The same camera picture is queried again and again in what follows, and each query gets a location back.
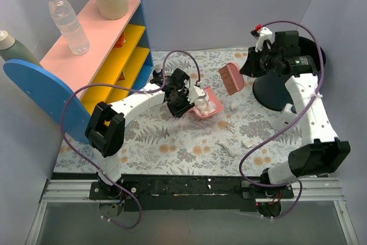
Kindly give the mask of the pink hand brush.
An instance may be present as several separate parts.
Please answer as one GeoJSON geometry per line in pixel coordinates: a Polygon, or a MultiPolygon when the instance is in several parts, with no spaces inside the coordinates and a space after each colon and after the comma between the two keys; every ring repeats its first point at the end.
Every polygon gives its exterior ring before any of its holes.
{"type": "Polygon", "coordinates": [[[218,70],[228,95],[233,95],[244,88],[244,78],[237,63],[227,63],[218,70]]]}

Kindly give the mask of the pink dustpan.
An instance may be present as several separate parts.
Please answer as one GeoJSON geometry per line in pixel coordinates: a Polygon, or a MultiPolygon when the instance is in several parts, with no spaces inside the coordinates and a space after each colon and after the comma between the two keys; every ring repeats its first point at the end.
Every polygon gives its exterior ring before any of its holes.
{"type": "Polygon", "coordinates": [[[204,91],[206,92],[205,99],[197,100],[195,106],[192,108],[192,112],[200,119],[206,119],[224,111],[224,106],[212,88],[207,86],[204,88],[204,91]]]}

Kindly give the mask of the dark blue trash bin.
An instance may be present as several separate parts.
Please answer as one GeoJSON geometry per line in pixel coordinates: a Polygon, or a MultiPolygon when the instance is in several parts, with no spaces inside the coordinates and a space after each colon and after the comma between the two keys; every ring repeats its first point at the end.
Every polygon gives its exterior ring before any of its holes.
{"type": "MultiPolygon", "coordinates": [[[[320,73],[320,60],[315,42],[300,36],[299,46],[301,55],[311,56],[318,73],[320,73]]],[[[282,77],[273,72],[258,77],[252,85],[252,92],[255,99],[263,107],[272,111],[280,112],[287,103],[293,104],[291,96],[284,86],[282,77]]]]}

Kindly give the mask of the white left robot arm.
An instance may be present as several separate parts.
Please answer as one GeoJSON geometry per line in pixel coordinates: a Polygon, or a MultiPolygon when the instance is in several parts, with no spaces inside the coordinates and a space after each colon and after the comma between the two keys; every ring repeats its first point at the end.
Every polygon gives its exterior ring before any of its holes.
{"type": "Polygon", "coordinates": [[[150,108],[164,103],[173,117],[180,118],[195,106],[195,101],[206,97],[200,86],[187,86],[190,77],[180,69],[168,76],[156,73],[153,76],[141,90],[122,100],[98,103],[85,130],[89,144],[101,154],[97,173],[104,183],[102,192],[109,199],[118,198],[122,192],[118,182],[121,178],[118,151],[124,142],[126,126],[150,108]]]}

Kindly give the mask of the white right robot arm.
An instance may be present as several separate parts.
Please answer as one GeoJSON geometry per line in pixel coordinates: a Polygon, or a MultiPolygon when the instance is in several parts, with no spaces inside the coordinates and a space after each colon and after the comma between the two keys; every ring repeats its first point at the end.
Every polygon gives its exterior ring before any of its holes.
{"type": "Polygon", "coordinates": [[[285,128],[300,126],[302,147],[292,151],[287,161],[263,171],[258,182],[260,193],[274,197],[280,187],[300,178],[334,173],[350,153],[348,141],[341,141],[331,126],[320,94],[322,52],[314,43],[299,37],[296,30],[272,33],[256,27],[251,47],[240,73],[262,77],[273,72],[282,77],[297,117],[285,128]]]}

